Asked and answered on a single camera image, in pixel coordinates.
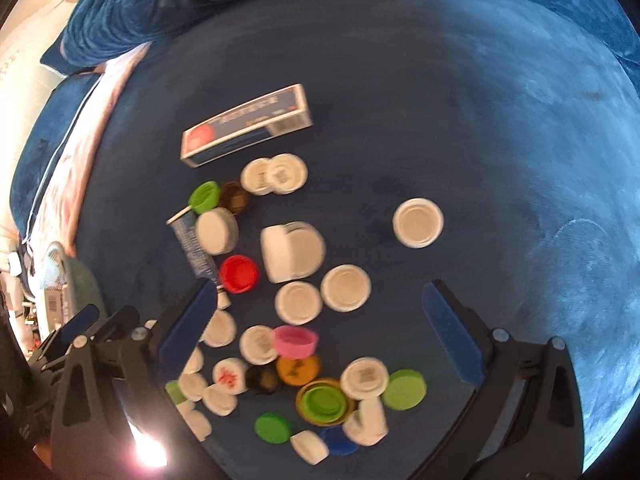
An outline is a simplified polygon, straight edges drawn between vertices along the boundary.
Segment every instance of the blue pillow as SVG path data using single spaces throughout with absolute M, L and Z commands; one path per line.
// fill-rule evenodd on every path
M 75 72 L 86 72 L 92 67 L 76 66 L 69 63 L 62 55 L 62 36 L 63 32 L 56 38 L 56 41 L 47 49 L 47 51 L 40 58 L 40 63 L 46 65 L 60 75 L 71 75 Z

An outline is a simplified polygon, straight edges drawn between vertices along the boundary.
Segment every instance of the blue gripper pad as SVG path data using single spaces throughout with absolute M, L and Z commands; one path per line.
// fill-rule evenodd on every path
M 433 283 L 422 289 L 422 310 L 453 361 L 460 379 L 479 388 L 486 376 L 482 351 Z
M 216 283 L 207 280 L 158 348 L 158 378 L 162 382 L 180 376 L 217 307 Z

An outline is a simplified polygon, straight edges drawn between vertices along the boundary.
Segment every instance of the pink fabric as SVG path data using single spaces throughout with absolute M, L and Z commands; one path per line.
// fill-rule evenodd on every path
M 31 233 L 36 272 L 47 248 L 60 242 L 66 254 L 76 255 L 76 231 L 95 152 L 111 111 L 133 69 L 145 57 L 148 43 L 105 63 L 104 73 L 78 115 L 60 161 L 51 176 Z

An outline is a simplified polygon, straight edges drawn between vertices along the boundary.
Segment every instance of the cardboard box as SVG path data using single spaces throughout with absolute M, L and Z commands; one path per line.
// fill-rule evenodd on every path
M 312 124 L 302 85 L 288 86 L 186 130 L 182 134 L 180 160 L 197 168 L 252 144 Z

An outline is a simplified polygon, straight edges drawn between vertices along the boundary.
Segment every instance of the red bottle cap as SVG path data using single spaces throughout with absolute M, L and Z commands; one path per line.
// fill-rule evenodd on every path
M 259 275 L 255 262 L 242 254 L 229 256 L 220 266 L 220 281 L 226 290 L 233 294 L 254 288 Z

